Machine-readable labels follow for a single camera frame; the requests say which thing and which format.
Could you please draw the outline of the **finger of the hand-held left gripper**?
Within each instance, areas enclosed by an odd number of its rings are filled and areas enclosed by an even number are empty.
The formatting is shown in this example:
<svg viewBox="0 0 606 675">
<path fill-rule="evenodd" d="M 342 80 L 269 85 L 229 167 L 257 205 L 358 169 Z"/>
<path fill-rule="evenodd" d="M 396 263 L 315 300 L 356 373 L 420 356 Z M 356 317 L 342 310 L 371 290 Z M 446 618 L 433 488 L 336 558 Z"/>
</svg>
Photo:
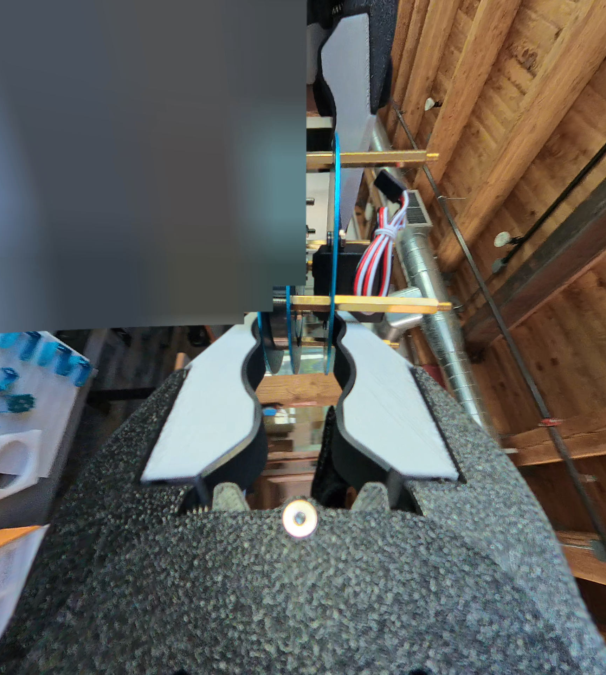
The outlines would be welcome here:
<svg viewBox="0 0 606 675">
<path fill-rule="evenodd" d="M 333 100 L 341 152 L 367 152 L 375 126 L 370 110 L 368 15 L 341 19 L 321 47 L 320 72 Z"/>
</svg>

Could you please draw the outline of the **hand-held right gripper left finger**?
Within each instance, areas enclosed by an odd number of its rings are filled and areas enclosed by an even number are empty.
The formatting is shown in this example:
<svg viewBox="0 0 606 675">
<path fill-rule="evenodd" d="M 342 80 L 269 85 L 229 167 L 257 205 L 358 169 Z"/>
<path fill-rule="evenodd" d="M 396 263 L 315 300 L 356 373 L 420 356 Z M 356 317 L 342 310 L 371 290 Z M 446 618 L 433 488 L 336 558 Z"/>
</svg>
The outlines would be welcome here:
<svg viewBox="0 0 606 675">
<path fill-rule="evenodd" d="M 142 483 L 218 477 L 238 459 L 232 482 L 251 484 L 265 465 L 262 407 L 265 376 L 258 315 L 233 325 L 185 369 L 183 384 L 149 455 Z"/>
</svg>

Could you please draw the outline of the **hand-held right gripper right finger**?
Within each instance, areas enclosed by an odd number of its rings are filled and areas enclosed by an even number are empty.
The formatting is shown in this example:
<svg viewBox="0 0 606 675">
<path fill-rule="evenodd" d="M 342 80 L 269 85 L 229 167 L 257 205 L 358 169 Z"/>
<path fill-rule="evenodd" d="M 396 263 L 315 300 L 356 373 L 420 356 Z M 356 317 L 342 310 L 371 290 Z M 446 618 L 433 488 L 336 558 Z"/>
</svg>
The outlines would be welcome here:
<svg viewBox="0 0 606 675">
<path fill-rule="evenodd" d="M 465 482 L 416 368 L 349 312 L 335 313 L 333 468 L 357 493 L 368 483 L 402 503 L 409 481 Z"/>
</svg>

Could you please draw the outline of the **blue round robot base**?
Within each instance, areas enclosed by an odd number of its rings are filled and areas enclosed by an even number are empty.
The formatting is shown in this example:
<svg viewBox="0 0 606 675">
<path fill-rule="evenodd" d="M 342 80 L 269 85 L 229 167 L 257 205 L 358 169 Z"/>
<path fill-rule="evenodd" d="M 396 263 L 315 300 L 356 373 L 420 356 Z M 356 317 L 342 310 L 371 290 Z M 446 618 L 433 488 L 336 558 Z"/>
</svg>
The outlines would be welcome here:
<svg viewBox="0 0 606 675">
<path fill-rule="evenodd" d="M 333 321 L 335 313 L 349 312 L 365 318 L 383 315 L 433 315 L 451 309 L 450 302 L 419 295 L 389 297 L 395 240 L 407 224 L 409 193 L 387 168 L 419 167 L 436 153 L 425 150 L 368 150 L 342 153 L 336 134 L 329 152 L 307 154 L 307 170 L 329 170 L 327 235 L 319 242 L 311 268 L 319 292 L 304 294 L 304 287 L 285 286 L 273 292 L 273 310 L 258 314 L 258 328 L 265 352 L 265 368 L 276 374 L 284 354 L 289 355 L 293 374 L 299 373 L 304 346 L 304 319 L 320 314 L 325 321 L 323 344 L 324 372 L 331 370 L 334 356 Z M 347 242 L 341 237 L 341 183 L 351 169 L 378 168 L 378 191 L 397 207 L 379 211 L 379 226 L 367 242 Z"/>
</svg>

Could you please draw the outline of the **white foam sheet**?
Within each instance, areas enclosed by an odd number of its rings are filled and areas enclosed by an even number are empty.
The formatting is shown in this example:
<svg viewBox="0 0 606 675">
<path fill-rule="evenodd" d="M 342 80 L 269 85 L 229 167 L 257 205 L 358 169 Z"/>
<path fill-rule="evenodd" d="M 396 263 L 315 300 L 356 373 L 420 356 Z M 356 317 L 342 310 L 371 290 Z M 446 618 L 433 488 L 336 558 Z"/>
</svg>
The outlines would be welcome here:
<svg viewBox="0 0 606 675">
<path fill-rule="evenodd" d="M 53 367 L 47 368 L 37 365 L 39 353 L 46 342 L 62 342 L 51 333 L 41 333 L 43 339 L 29 361 L 20 361 L 13 349 L 0 349 L 0 372 L 2 367 L 12 367 L 20 374 L 19 380 L 12 384 L 8 391 L 0 393 L 0 435 L 24 432 L 30 429 L 42 431 L 39 479 L 46 478 L 51 473 L 54 459 L 80 389 L 72 384 L 69 377 L 55 374 Z M 74 354 L 81 355 L 76 350 L 72 348 L 71 350 Z M 17 393 L 32 394 L 37 400 L 36 407 L 24 414 L 6 412 L 3 397 L 7 394 Z"/>
</svg>

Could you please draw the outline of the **silver ceiling duct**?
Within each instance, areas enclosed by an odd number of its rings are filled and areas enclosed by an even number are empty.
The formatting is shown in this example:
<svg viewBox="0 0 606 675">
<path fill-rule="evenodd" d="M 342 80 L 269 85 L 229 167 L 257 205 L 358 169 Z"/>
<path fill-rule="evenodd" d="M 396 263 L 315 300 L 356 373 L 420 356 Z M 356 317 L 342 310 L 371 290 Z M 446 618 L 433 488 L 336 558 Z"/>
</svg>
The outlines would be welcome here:
<svg viewBox="0 0 606 675">
<path fill-rule="evenodd" d="M 405 280 L 425 298 L 449 302 L 449 296 L 434 259 L 428 236 L 431 219 L 417 190 L 409 190 L 407 224 L 395 240 L 395 249 Z M 451 395 L 491 437 L 499 437 L 483 402 L 457 314 L 453 310 L 426 315 L 421 323 L 425 339 L 432 350 Z"/>
</svg>

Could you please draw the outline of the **large blue U bracket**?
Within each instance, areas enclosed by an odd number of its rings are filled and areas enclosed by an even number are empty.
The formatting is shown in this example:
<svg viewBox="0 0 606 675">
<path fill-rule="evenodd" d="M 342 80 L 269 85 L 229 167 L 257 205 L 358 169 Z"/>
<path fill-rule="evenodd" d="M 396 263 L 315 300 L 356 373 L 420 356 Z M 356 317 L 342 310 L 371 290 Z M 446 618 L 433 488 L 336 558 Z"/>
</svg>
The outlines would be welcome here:
<svg viewBox="0 0 606 675">
<path fill-rule="evenodd" d="M 20 361 L 29 361 L 43 339 L 41 332 L 0 333 L 0 349 L 13 349 Z"/>
<path fill-rule="evenodd" d="M 92 363 L 79 354 L 72 354 L 62 368 L 62 376 L 69 377 L 72 384 L 81 388 L 92 375 L 94 367 Z"/>
<path fill-rule="evenodd" d="M 37 359 L 39 367 L 53 367 L 54 373 L 68 376 L 73 367 L 73 350 L 62 342 L 46 342 Z"/>
</svg>

